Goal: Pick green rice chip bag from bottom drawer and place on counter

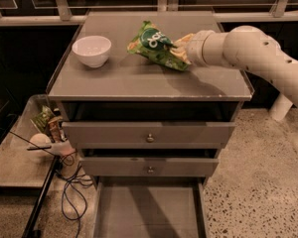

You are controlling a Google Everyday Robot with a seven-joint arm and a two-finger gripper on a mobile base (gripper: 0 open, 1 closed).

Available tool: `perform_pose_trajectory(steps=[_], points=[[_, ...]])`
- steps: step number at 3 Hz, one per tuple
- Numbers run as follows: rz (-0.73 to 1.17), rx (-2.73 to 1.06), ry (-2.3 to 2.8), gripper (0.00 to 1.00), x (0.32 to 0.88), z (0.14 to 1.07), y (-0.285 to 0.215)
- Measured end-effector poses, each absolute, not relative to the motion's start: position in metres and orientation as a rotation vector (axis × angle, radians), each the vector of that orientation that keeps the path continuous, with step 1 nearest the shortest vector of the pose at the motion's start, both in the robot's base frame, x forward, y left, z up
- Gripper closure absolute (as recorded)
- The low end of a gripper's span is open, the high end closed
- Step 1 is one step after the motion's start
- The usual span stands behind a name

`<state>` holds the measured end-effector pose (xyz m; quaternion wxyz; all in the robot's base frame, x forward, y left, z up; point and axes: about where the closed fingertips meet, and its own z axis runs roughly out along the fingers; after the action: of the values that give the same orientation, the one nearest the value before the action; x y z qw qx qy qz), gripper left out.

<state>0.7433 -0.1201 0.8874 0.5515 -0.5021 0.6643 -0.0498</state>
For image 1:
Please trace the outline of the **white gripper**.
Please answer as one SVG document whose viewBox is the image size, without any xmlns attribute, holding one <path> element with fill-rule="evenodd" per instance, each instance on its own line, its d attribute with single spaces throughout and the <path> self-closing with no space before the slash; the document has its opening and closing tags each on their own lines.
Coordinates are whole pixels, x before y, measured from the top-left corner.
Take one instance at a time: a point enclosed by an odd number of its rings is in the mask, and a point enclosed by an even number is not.
<svg viewBox="0 0 298 238">
<path fill-rule="evenodd" d="M 186 45 L 186 50 L 170 49 L 173 56 L 186 64 L 194 66 L 209 66 L 207 57 L 204 52 L 204 45 L 214 31 L 201 30 L 195 34 L 188 34 L 174 42 L 175 47 Z"/>
</svg>

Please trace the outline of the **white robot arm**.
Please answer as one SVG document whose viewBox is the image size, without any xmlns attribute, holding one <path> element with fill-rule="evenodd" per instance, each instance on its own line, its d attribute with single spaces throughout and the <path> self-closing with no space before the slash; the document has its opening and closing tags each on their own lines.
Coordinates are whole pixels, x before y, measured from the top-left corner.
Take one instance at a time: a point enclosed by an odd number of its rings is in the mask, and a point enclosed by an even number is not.
<svg viewBox="0 0 298 238">
<path fill-rule="evenodd" d="M 257 75 L 298 108 L 298 60 L 285 54 L 273 38 L 255 27 L 188 34 L 173 44 L 171 53 L 187 64 L 237 68 Z"/>
</svg>

